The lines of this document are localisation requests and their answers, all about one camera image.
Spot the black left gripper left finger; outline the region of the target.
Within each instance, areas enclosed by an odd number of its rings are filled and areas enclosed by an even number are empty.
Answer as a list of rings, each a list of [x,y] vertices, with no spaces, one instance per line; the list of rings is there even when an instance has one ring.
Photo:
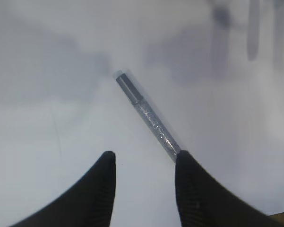
[[[116,188],[116,158],[104,152],[71,188],[17,227],[108,227]]]

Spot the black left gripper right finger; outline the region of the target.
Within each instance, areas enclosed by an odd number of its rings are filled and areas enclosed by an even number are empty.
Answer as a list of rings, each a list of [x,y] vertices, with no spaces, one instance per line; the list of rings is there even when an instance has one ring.
[[[185,150],[176,158],[175,193],[183,227],[284,227],[284,213],[267,216],[251,207]]]

